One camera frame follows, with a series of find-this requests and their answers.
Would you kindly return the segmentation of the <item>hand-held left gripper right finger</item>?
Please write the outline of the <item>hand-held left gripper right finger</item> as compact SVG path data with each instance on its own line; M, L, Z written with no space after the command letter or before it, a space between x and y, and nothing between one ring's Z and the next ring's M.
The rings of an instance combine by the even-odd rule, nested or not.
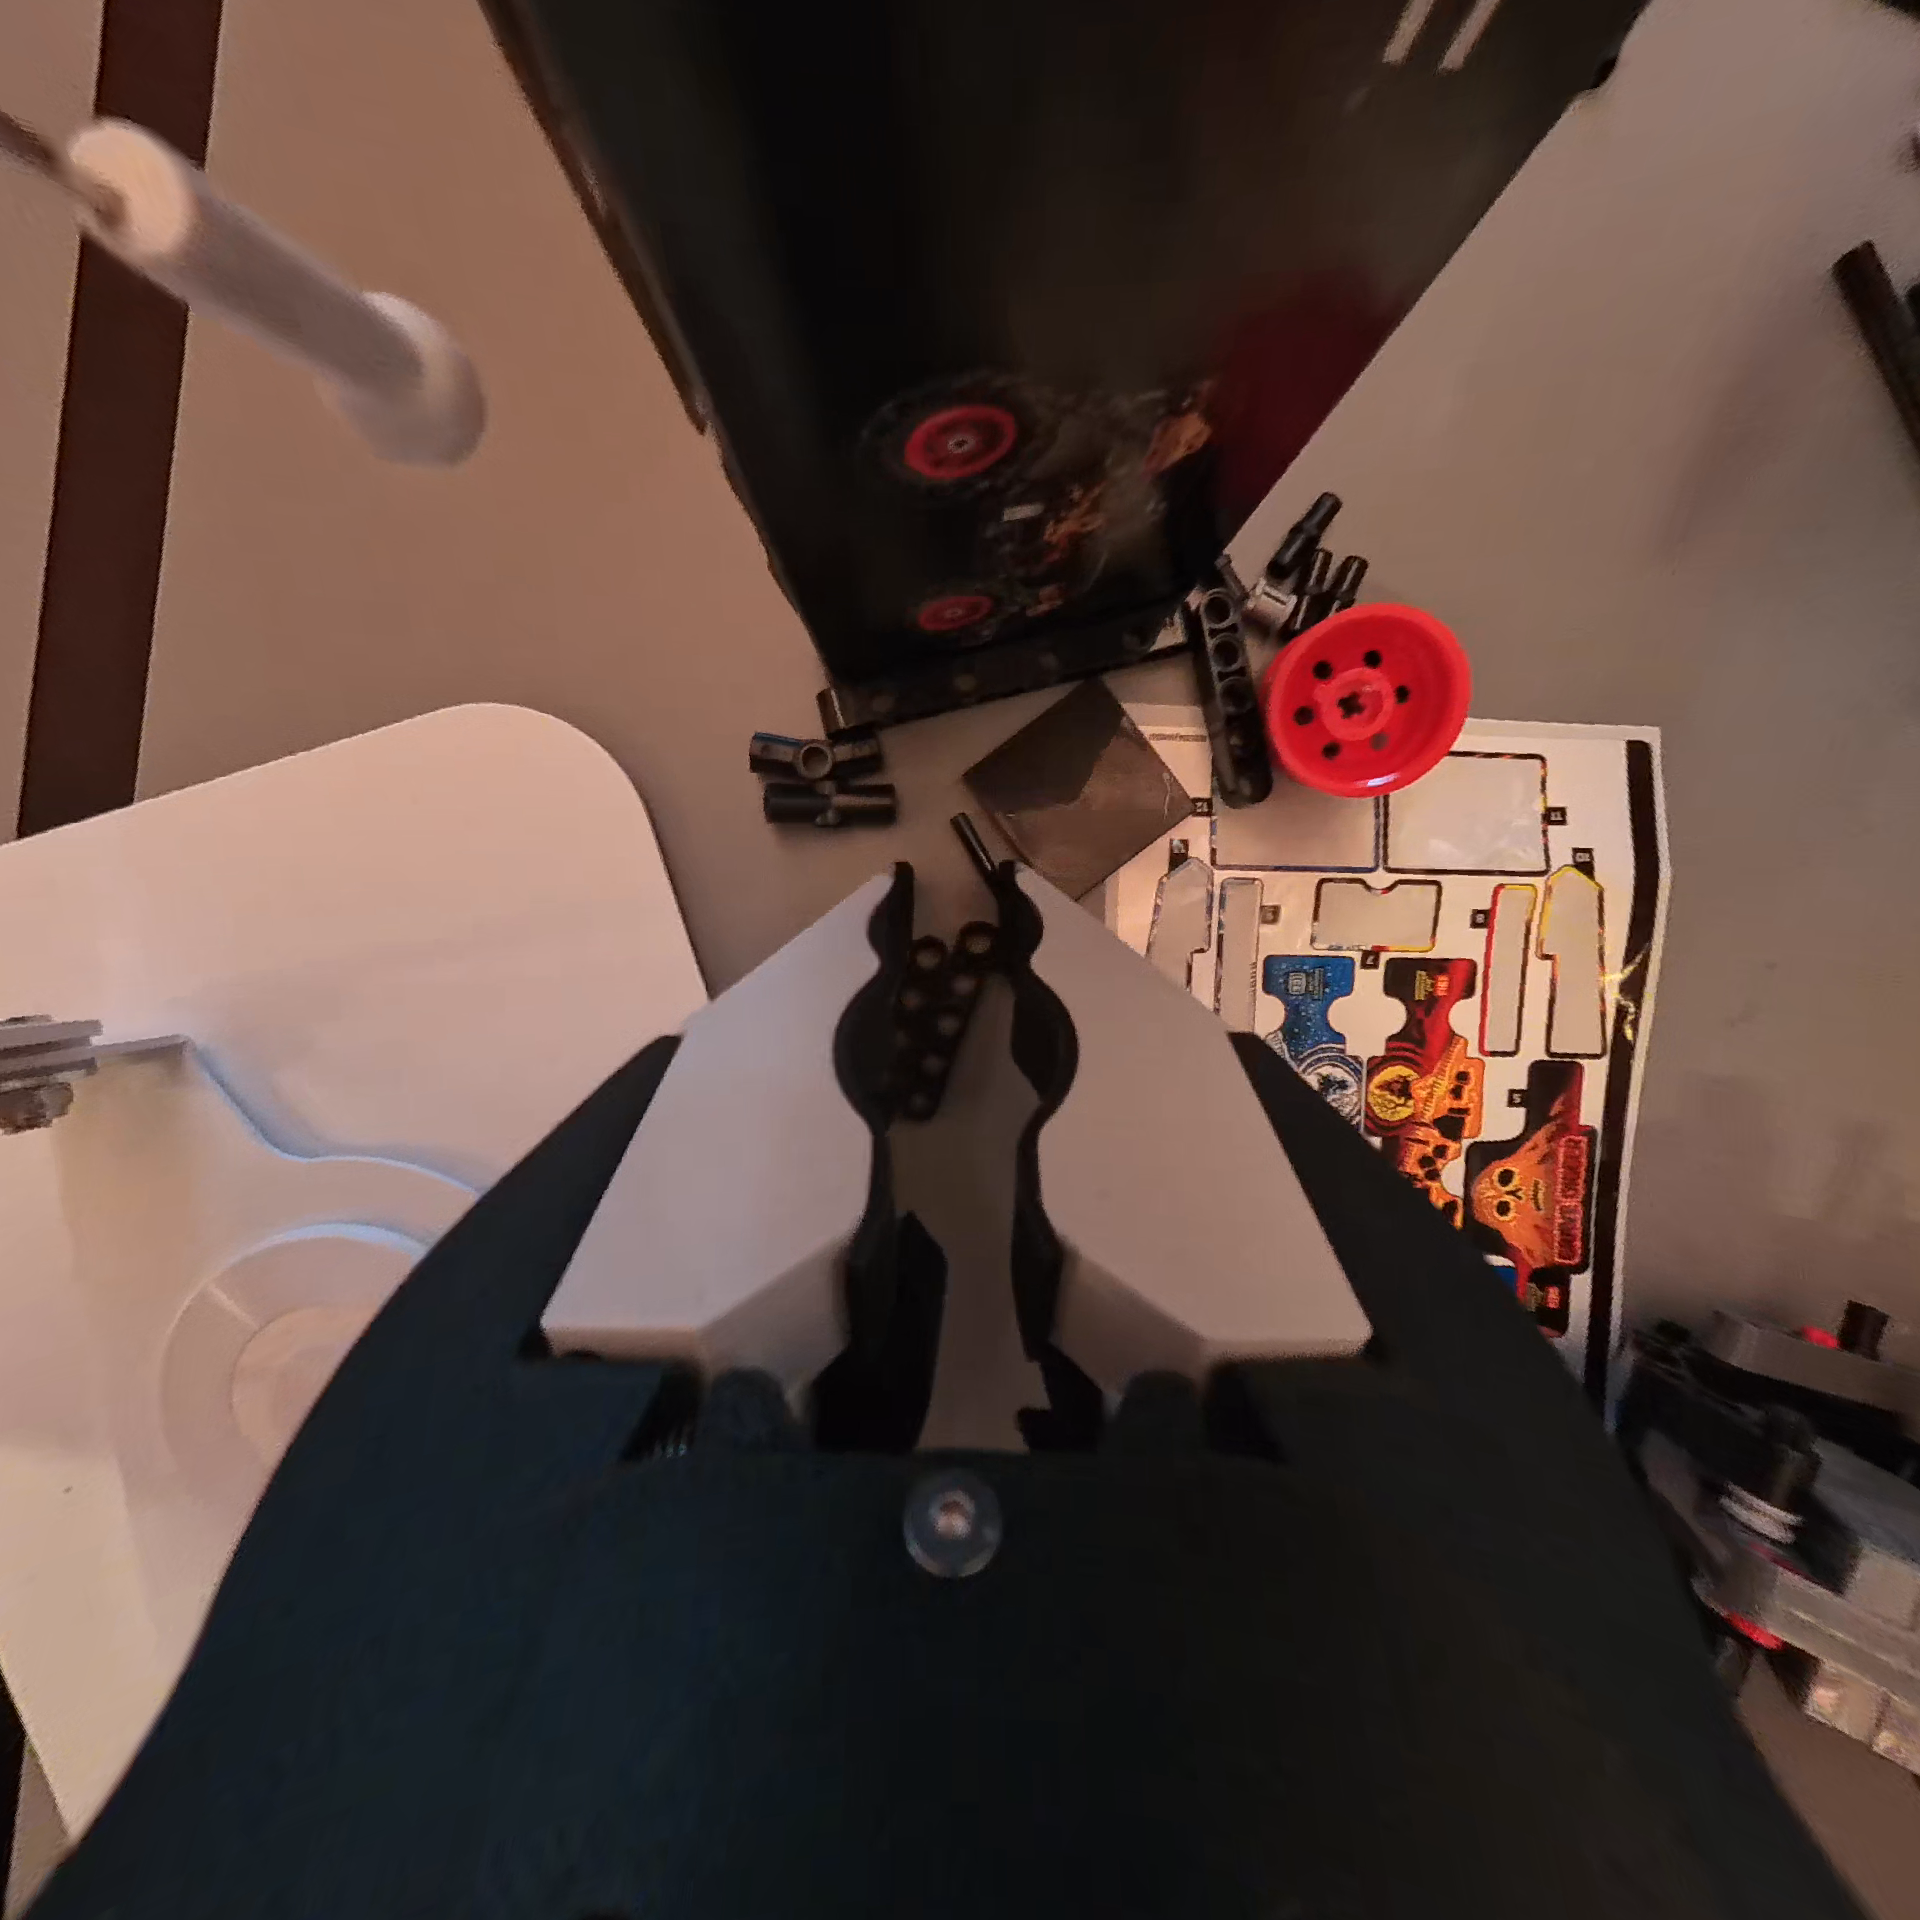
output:
M1220 1020L1027 866L1004 868L1016 1149L1010 1274L1041 1404L1093 1443L1126 1389L1354 1357L1372 1321Z

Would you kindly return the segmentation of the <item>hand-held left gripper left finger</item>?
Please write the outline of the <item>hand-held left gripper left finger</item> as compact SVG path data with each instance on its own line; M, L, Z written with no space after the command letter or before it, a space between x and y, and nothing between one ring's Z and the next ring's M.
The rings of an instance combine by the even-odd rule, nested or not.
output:
M820 1443L917 1443L946 1260L891 1162L913 903L886 868L684 1024L543 1308L554 1356L762 1370Z

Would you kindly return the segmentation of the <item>black angled toy beam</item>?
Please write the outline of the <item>black angled toy beam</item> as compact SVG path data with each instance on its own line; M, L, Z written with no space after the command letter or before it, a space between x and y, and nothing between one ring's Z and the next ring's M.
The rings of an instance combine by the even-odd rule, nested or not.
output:
M923 1124L936 1118L997 965L998 924L993 920L971 920L952 939L917 934L909 943L886 1077L894 1120Z

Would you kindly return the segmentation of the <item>toy car chassis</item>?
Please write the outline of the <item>toy car chassis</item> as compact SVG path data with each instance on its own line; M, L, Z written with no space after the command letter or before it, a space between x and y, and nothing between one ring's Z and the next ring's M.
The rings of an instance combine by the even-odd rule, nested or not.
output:
M1803 1717L1917 1775L1917 1363L1891 1315L1643 1326L1614 1438L1725 1688L1771 1669Z

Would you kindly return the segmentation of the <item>grey desk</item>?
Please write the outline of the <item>grey desk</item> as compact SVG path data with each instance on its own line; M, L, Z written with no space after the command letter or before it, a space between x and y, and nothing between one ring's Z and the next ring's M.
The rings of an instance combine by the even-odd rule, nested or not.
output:
M5 837L504 702L621 760L711 988L891 860L922 924L987 915L946 819L1046 694L901 730L894 828L763 826L746 742L814 651L478 2L5 2L5 112L202 148L493 409L473 463L381 463L5 167ZM1343 492L1477 716L1663 730L1631 1308L1851 1294L1907 1349L1917 454L1830 269L1917 273L1915 123L1885 7L1651 2L1236 549Z

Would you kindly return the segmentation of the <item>black angled toy panel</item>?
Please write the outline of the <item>black angled toy panel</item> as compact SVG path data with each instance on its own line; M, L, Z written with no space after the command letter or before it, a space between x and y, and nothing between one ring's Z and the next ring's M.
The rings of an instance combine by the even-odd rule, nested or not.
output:
M1187 663L1203 743L1211 753L1208 802L1251 807L1274 793L1243 607L1243 586L1219 561L1156 629L1129 618L1056 640L991 642L891 668L875 683L831 683L820 692L820 718L826 730L886 730L1063 688L1046 712L976 760L964 787L1019 863L1068 897L1089 897L1204 807L1126 716L1107 685L1115 672L1158 660Z

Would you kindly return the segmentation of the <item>black toy connector piece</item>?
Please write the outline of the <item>black toy connector piece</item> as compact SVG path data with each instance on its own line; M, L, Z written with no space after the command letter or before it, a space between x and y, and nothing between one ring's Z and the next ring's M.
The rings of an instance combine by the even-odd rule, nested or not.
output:
M782 828L891 828L897 790L886 780L878 730L753 730L747 770L762 780L762 815Z

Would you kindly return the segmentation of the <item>colourful sticker sheet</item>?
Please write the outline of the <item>colourful sticker sheet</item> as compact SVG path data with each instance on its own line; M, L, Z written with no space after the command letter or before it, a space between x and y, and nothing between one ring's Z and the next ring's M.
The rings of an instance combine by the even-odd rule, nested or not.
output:
M1129 705L1192 814L1092 903L1470 1235L1589 1399L1669 920L1657 730L1470 718L1416 784L1232 807L1198 708Z

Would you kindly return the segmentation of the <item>red toy wheel hub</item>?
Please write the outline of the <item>red toy wheel hub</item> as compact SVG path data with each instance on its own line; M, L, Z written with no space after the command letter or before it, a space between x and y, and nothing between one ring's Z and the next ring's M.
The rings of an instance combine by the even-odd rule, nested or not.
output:
M1276 651L1261 728L1281 775L1336 799L1425 780L1470 718L1465 645L1429 610L1358 603Z

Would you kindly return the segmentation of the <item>small grey black pins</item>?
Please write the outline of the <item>small grey black pins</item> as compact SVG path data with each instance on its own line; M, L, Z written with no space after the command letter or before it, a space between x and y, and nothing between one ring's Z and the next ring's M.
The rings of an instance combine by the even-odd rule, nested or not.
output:
M1288 642L1354 607L1372 566L1358 552L1347 559L1331 552L1328 532L1339 511L1343 495L1318 492L1259 570L1241 570L1232 555L1216 561L1219 586L1243 633Z

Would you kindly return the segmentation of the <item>white book stand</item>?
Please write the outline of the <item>white book stand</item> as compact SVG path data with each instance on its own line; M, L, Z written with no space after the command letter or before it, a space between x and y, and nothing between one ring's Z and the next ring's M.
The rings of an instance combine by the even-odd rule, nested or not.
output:
M390 459L459 463L485 432L473 368L406 299L354 289L224 202L156 135L97 120L62 151L5 120L5 148L80 206L135 273L305 366ZM380 1155L267 1139L189 1038L100 1038L18 999L97 988L141 959L121 844L5 844L5 1547L111 1510L115 1414L153 1428L183 1300L276 1237L380 1248L395 1283L473 1187Z

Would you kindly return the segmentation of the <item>black toy set box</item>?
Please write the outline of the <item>black toy set box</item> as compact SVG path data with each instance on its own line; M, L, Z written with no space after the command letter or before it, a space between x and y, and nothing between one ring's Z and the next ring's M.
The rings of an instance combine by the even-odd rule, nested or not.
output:
M1116 668L1643 2L485 2L826 730Z

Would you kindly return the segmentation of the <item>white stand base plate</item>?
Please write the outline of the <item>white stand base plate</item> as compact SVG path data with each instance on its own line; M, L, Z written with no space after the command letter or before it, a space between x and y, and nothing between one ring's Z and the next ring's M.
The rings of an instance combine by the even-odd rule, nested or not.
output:
M251 1505L469 1200L710 992L637 787L468 705L5 844L5 1682L80 1837Z

